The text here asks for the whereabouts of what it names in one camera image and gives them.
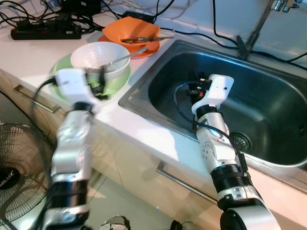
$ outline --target faucet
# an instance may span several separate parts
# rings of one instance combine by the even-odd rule
[[[302,1],[303,0],[269,0],[269,3],[256,26],[256,29],[250,34],[247,42],[244,44],[242,38],[239,35],[236,36],[236,42],[238,44],[238,57],[248,59],[250,52],[260,36],[260,31],[271,11],[283,11],[288,13],[291,8],[299,8],[297,3],[301,3]]]

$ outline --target electric fan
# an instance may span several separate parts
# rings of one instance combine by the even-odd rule
[[[44,198],[52,154],[38,129],[0,124],[0,225],[26,214]]]

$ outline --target white countertop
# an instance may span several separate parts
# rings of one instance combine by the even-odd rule
[[[95,18],[95,22],[101,25],[107,25],[113,20],[112,17],[105,15]],[[9,28],[0,30],[0,70],[17,78],[21,85],[33,91],[48,77],[52,66],[57,61],[71,54],[78,47],[97,41],[99,36],[102,35],[101,32],[87,34],[83,35],[81,40],[13,41],[9,34]],[[162,34],[169,35],[171,33],[162,32]],[[200,147],[198,142],[149,121],[118,105],[119,99],[125,92],[176,39],[186,40],[223,53],[236,55],[236,51],[224,49],[208,40],[176,34],[175,39],[161,42],[161,48],[155,55],[131,60],[131,78],[128,84],[110,100],[101,102],[101,112],[96,116],[97,125],[140,145],[167,163],[174,166],[182,166],[197,176],[201,176],[204,182],[208,183],[208,190],[212,191],[211,177],[207,173],[199,154]],[[304,70],[274,60],[253,55],[250,61],[306,78]],[[64,109],[69,108],[48,87],[45,87],[41,94]],[[250,169],[250,174],[255,186],[271,210],[299,225],[307,226],[307,207],[301,205],[302,203],[307,204],[307,196],[305,194],[254,169]]]

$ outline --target dish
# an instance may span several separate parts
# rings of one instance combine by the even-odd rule
[[[71,55],[65,56],[60,61],[58,61],[55,64],[55,66],[52,68],[50,75],[54,76],[58,70],[65,69],[65,68],[72,68]],[[106,87],[105,87],[105,90],[104,90],[104,95],[113,96],[119,90],[121,90],[126,85],[126,83],[129,81],[130,72],[131,72],[130,66],[128,66],[120,76],[118,76],[115,79],[107,81]],[[97,84],[96,81],[91,80],[91,79],[88,79],[87,82],[94,87]],[[66,99],[63,97],[63,95],[61,95],[59,88],[57,86],[52,85],[50,87],[50,89],[56,95],[58,95],[61,99],[66,101]]]
[[[98,38],[99,42],[110,42],[110,40],[105,36],[102,35],[100,38]],[[160,42],[150,42],[149,44],[146,45],[147,50],[142,53],[142,54],[138,54],[134,57],[131,57],[132,59],[135,58],[144,58],[144,57],[148,57],[150,55],[155,54],[156,52],[158,52],[159,48],[160,48]]]
[[[102,65],[129,55],[129,51],[113,42],[93,42],[76,49],[71,55],[71,64],[75,68],[99,69]],[[105,73],[106,80],[111,80],[122,74],[130,62],[130,58],[114,63]],[[99,74],[89,74],[97,80]]]
[[[127,49],[134,48],[135,50],[144,47],[150,42],[128,44],[121,42],[121,39],[132,37],[149,37],[151,35],[158,36],[160,33],[160,27],[155,24],[145,22],[141,19],[128,16],[109,24],[102,30],[102,32],[112,42],[125,46]]]

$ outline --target stainless steel sink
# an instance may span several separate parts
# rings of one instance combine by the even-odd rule
[[[176,41],[119,104],[196,139],[192,125],[177,112],[173,93],[179,84],[213,73],[235,79],[219,112],[248,165],[306,193],[306,79]],[[177,99],[193,118],[186,89],[178,92]]]

